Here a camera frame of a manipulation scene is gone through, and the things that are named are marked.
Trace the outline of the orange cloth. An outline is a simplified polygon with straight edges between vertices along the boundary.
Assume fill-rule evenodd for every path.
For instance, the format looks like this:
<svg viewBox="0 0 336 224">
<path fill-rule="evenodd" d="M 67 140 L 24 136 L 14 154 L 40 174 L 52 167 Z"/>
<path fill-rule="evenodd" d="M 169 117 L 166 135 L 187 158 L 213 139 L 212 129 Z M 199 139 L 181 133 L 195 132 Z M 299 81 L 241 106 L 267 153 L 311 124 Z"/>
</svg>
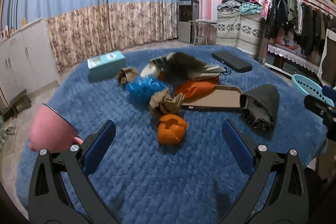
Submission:
<svg viewBox="0 0 336 224">
<path fill-rule="evenodd" d="M 206 95 L 219 84 L 219 77 L 205 80 L 186 80 L 175 89 L 175 95 L 182 93 L 185 99 L 195 99 Z"/>
</svg>

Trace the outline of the small brown paper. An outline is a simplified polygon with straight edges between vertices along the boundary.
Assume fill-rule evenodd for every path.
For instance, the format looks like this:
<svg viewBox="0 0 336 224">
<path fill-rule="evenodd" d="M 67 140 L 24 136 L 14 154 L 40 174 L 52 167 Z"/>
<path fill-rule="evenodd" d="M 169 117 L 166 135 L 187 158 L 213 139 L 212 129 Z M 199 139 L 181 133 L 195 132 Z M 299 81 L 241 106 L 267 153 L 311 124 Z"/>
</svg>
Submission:
<svg viewBox="0 0 336 224">
<path fill-rule="evenodd" d="M 132 82 L 137 76 L 137 69 L 133 67 L 125 67 L 117 73 L 116 80 L 120 83 L 120 85 L 125 86 L 127 83 Z"/>
</svg>

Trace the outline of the pink metal mug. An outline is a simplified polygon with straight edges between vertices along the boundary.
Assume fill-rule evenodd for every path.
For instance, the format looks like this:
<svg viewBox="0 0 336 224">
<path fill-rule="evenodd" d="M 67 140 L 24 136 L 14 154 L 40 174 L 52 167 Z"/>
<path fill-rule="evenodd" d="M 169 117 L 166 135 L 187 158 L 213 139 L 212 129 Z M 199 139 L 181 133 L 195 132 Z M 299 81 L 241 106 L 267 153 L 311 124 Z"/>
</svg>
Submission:
<svg viewBox="0 0 336 224">
<path fill-rule="evenodd" d="M 29 148 L 39 152 L 64 152 L 72 145 L 82 145 L 78 131 L 58 112 L 46 104 L 38 110 L 29 132 Z"/>
</svg>

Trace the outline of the brown flat tray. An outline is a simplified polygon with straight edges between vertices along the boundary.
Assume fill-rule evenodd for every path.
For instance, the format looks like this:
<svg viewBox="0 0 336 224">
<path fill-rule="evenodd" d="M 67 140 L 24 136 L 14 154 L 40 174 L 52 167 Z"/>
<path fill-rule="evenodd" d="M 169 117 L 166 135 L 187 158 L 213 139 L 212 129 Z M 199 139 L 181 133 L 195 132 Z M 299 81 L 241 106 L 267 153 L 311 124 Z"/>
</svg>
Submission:
<svg viewBox="0 0 336 224">
<path fill-rule="evenodd" d="M 238 111 L 241 95 L 242 91 L 238 87 L 217 85 L 199 98 L 185 100 L 181 108 L 199 111 Z"/>
</svg>

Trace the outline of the blue fluffy table cover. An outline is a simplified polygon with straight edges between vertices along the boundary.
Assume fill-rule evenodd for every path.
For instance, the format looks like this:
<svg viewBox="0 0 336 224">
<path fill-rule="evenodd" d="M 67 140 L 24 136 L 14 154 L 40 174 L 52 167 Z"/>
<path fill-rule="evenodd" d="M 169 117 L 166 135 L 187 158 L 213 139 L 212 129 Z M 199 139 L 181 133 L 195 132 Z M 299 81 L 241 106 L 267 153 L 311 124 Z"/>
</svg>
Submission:
<svg viewBox="0 0 336 224">
<path fill-rule="evenodd" d="M 235 112 L 183 110 L 185 140 L 160 145 L 149 109 L 131 102 L 115 79 L 90 82 L 86 63 L 49 100 L 83 139 L 114 121 L 116 137 L 89 179 L 121 223 L 216 223 L 248 180 L 222 136 L 226 119 L 274 152 L 295 149 L 303 165 L 322 148 L 327 128 L 305 108 L 303 95 L 239 49 L 225 51 L 250 63 L 252 70 L 222 75 L 222 85 L 243 92 L 265 84 L 276 87 L 280 104 L 272 132 L 255 131 Z"/>
</svg>

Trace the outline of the light blue plastic basket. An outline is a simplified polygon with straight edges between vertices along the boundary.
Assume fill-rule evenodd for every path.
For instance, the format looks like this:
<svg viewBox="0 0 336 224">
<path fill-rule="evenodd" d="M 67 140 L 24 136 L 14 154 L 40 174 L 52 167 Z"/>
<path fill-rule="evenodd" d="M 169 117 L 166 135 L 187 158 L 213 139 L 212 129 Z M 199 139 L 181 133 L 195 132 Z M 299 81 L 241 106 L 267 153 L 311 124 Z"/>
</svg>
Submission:
<svg viewBox="0 0 336 224">
<path fill-rule="evenodd" d="M 322 88 L 313 80 L 299 74 L 294 74 L 291 77 L 292 85 L 301 92 L 304 96 L 311 95 L 325 102 L 331 107 L 334 107 L 334 102 L 331 98 L 322 94 Z"/>
</svg>

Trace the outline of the white cabinet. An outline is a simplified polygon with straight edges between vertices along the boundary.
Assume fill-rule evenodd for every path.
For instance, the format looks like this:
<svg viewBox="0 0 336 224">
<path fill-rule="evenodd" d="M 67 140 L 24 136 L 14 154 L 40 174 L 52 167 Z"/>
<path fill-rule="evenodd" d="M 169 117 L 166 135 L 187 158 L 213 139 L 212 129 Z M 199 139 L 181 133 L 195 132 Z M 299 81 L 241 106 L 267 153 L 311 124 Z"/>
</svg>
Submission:
<svg viewBox="0 0 336 224">
<path fill-rule="evenodd" d="M 39 18 L 1 41 L 1 94 L 6 104 L 23 91 L 32 94 L 59 82 L 46 19 Z"/>
</svg>

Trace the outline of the grey water dispenser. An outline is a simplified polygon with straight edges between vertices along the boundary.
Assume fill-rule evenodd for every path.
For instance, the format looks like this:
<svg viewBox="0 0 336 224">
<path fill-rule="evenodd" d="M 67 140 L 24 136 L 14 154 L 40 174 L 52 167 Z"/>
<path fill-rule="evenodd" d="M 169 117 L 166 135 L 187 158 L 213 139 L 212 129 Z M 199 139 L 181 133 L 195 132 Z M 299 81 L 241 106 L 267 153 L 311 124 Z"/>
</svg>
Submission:
<svg viewBox="0 0 336 224">
<path fill-rule="evenodd" d="M 180 0 L 178 3 L 178 39 L 192 44 L 194 41 L 193 22 L 199 19 L 199 1 Z"/>
</svg>

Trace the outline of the dark knitted hat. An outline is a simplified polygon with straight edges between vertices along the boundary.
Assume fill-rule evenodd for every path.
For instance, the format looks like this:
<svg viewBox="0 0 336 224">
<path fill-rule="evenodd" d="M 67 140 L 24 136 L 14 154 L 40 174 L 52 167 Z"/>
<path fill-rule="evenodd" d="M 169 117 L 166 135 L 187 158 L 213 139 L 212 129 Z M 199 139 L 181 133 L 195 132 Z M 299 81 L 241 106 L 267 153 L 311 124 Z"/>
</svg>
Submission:
<svg viewBox="0 0 336 224">
<path fill-rule="evenodd" d="M 277 121 L 280 94 L 275 86 L 266 84 L 240 96 L 240 111 L 245 122 L 253 129 L 268 134 Z"/>
</svg>

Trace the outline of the teal tissue box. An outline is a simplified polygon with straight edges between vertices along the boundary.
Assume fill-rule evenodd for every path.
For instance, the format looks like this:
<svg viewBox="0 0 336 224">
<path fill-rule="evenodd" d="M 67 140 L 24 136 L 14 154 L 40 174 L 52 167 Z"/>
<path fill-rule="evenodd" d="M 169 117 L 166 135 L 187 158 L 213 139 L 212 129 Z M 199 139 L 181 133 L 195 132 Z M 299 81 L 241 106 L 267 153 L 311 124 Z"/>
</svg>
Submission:
<svg viewBox="0 0 336 224">
<path fill-rule="evenodd" d="M 126 57 L 120 51 L 105 53 L 88 59 L 87 67 L 90 81 L 109 79 L 126 67 Z"/>
</svg>

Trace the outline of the clothes rack with garments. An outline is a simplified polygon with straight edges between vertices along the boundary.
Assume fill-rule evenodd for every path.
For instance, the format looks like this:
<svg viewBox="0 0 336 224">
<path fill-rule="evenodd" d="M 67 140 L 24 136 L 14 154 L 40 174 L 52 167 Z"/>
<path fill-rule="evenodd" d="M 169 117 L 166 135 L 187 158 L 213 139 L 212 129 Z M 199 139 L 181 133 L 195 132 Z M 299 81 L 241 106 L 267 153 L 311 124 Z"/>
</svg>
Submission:
<svg viewBox="0 0 336 224">
<path fill-rule="evenodd" d="M 265 42 L 312 64 L 325 49 L 327 31 L 335 30 L 335 15 L 308 0 L 263 0 Z"/>
</svg>

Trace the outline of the covered chest with clothes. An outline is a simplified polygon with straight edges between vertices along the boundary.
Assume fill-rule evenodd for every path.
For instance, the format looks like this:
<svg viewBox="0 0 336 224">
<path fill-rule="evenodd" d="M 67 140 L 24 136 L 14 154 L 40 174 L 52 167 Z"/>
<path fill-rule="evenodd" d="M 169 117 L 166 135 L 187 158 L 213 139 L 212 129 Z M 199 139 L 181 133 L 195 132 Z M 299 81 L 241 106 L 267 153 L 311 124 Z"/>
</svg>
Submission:
<svg viewBox="0 0 336 224">
<path fill-rule="evenodd" d="M 216 44 L 256 57 L 261 40 L 261 8 L 255 0 L 222 0 L 217 6 Z"/>
</svg>

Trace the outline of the light blue carton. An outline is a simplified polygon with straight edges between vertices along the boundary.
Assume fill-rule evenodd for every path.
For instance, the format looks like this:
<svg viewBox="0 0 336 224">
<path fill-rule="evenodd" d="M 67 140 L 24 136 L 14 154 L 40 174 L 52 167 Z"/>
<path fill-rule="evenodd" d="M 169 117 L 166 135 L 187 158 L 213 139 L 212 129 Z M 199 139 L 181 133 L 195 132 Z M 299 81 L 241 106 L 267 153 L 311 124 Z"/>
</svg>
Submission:
<svg viewBox="0 0 336 224">
<path fill-rule="evenodd" d="M 156 58 L 151 59 L 151 63 L 154 63 L 155 65 L 157 65 Z M 219 75 L 221 75 L 222 73 L 226 72 L 226 70 L 223 67 L 220 67 L 218 65 L 206 65 L 200 69 L 197 69 L 191 73 L 188 74 L 188 79 L 191 80 L 196 80 L 196 81 L 200 81 L 200 80 L 205 80 L 205 79 L 210 79 L 210 78 L 216 78 Z M 168 79 L 179 79 L 176 77 L 167 77 Z"/>
</svg>

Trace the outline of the small metal stool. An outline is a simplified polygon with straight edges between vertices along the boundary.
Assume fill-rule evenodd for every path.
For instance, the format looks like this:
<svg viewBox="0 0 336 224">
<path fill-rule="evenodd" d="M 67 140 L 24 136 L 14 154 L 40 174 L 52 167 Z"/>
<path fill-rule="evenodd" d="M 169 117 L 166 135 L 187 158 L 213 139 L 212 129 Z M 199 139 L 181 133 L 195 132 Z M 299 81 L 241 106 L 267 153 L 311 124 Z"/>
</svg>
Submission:
<svg viewBox="0 0 336 224">
<path fill-rule="evenodd" d="M 210 43 L 211 29 L 217 27 L 216 20 L 209 19 L 196 19 L 189 20 L 191 24 L 191 30 L 193 31 L 193 37 L 191 38 L 191 44 L 194 46 L 203 41 L 205 45 Z"/>
</svg>

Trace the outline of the blue shiny wrapper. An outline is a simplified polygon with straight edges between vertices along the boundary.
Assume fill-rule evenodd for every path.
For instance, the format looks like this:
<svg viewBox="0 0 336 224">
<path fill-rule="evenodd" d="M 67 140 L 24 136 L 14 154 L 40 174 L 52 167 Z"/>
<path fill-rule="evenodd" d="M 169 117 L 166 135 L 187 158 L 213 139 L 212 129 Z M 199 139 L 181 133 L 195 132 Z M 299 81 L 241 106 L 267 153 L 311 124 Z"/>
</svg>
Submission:
<svg viewBox="0 0 336 224">
<path fill-rule="evenodd" d="M 171 85 L 153 76 L 138 76 L 125 85 L 130 102 L 138 106 L 147 106 L 152 95 L 165 90 L 165 88 L 168 88 L 170 95 L 173 94 L 174 88 Z"/>
</svg>

